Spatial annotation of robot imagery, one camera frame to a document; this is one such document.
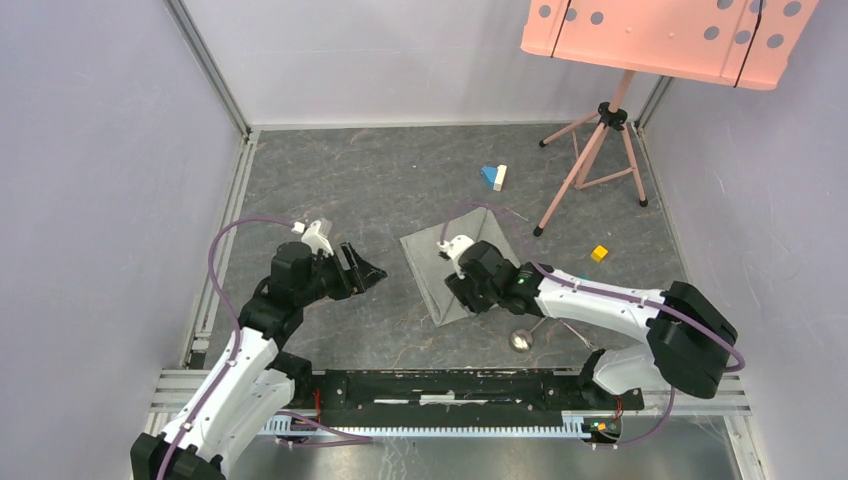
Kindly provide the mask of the grey cloth napkin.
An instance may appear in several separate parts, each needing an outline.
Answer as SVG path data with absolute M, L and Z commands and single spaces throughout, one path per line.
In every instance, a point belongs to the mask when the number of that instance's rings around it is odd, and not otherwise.
M 436 225 L 400 239 L 413 277 L 436 327 L 472 316 L 445 284 L 445 279 L 455 270 L 450 260 L 439 256 L 442 227 Z M 469 210 L 449 222 L 445 240 L 451 241 L 458 235 L 468 236 L 474 241 L 488 241 L 514 265 L 520 264 L 495 214 L 483 207 Z

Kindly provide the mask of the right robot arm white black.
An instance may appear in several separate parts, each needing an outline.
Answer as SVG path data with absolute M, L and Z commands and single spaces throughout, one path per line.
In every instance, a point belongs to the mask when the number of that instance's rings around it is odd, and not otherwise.
M 465 235 L 438 247 L 454 269 L 445 283 L 470 313 L 497 306 L 515 315 L 578 320 L 637 340 L 635 346 L 603 350 L 586 361 L 577 392 L 591 408 L 648 386 L 668 385 L 711 399 L 723 375 L 744 366 L 735 348 L 737 330 L 689 283 L 630 289 L 535 262 L 517 266 L 493 244 Z

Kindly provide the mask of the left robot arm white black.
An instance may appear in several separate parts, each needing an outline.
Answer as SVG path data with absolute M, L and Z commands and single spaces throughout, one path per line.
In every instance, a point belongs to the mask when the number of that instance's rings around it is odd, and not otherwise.
M 280 245 L 201 386 L 160 433 L 142 433 L 133 443 L 133 478 L 225 478 L 272 416 L 314 396 L 311 361 L 284 349 L 305 308 L 360 295 L 387 276 L 348 243 L 333 253 L 302 242 Z

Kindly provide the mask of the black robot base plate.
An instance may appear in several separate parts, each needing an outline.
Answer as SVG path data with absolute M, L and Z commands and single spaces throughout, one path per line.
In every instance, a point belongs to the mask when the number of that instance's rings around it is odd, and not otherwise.
M 325 370 L 298 380 L 288 411 L 343 427 L 553 427 L 564 412 L 641 411 L 640 390 L 612 395 L 560 369 Z

